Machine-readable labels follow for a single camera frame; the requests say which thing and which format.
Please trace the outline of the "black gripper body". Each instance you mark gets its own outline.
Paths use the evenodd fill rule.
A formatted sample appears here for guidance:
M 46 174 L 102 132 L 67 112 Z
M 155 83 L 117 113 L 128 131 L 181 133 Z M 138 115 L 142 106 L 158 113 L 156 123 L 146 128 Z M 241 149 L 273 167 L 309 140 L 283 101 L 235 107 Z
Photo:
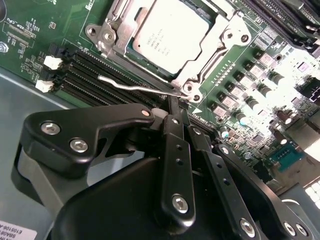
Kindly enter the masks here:
M 73 196 L 60 210 L 54 240 L 234 240 L 221 201 L 207 180 L 193 175 L 194 224 L 173 235 L 155 219 L 161 162 L 140 160 Z

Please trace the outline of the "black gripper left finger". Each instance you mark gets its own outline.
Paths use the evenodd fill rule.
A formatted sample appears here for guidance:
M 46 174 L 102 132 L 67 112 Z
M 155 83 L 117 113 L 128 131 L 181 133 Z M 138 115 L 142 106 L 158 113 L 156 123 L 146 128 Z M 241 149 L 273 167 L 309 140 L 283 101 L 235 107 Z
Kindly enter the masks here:
M 156 222 L 191 227 L 195 192 L 182 110 L 170 96 L 153 109 L 129 103 L 33 113 L 21 132 L 21 174 L 55 224 L 78 193 L 135 162 L 156 159 L 161 163 Z

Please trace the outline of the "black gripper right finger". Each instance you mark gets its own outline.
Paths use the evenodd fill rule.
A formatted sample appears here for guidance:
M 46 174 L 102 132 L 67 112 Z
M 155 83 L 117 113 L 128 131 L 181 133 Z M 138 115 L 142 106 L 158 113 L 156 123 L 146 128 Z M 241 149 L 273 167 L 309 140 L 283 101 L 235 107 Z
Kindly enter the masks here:
M 209 137 L 181 111 L 191 146 L 196 206 L 217 240 L 311 240 L 309 226 L 226 145 Z

